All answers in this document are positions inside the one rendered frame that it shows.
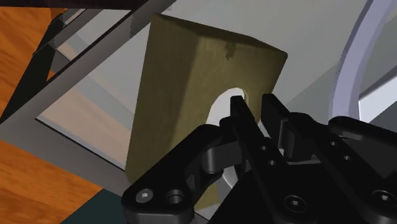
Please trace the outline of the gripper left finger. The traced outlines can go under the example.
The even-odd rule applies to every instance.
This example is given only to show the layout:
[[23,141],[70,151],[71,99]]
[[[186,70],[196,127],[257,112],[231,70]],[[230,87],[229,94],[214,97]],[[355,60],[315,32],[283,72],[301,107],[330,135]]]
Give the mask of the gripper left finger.
[[207,224],[316,224],[314,200],[241,96],[220,125],[198,126],[122,196],[128,224],[193,224],[194,205],[227,167],[242,173]]

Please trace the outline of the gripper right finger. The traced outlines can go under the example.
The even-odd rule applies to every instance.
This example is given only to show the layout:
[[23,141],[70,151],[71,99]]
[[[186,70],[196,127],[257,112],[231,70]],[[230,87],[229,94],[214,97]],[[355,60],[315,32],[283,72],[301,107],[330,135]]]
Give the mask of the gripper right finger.
[[289,162],[316,156],[370,224],[397,224],[397,133],[346,116],[323,125],[263,94],[261,120]]

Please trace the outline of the olive robot stand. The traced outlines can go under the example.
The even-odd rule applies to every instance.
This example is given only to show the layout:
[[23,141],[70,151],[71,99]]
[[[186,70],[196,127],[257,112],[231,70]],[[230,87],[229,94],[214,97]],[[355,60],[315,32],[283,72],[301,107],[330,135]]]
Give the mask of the olive robot stand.
[[250,36],[162,14],[150,24],[125,174],[135,182],[197,126],[215,100],[243,90],[254,118],[286,52]]

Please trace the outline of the lilac curved frame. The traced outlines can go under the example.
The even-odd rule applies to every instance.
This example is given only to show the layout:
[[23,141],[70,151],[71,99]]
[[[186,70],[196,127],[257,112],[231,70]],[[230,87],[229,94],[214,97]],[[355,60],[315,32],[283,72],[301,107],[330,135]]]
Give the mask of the lilac curved frame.
[[397,0],[366,0],[335,72],[331,89],[328,119],[337,116],[359,118],[361,83],[370,54]]

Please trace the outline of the grey frame table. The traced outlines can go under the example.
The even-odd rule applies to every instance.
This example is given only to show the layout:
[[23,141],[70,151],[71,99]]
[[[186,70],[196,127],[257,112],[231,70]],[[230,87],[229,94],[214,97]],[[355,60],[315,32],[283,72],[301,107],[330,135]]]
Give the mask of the grey frame table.
[[37,120],[37,116],[115,53],[176,0],[148,0],[58,72],[42,90],[0,123],[0,138],[118,195],[130,186],[123,170]]

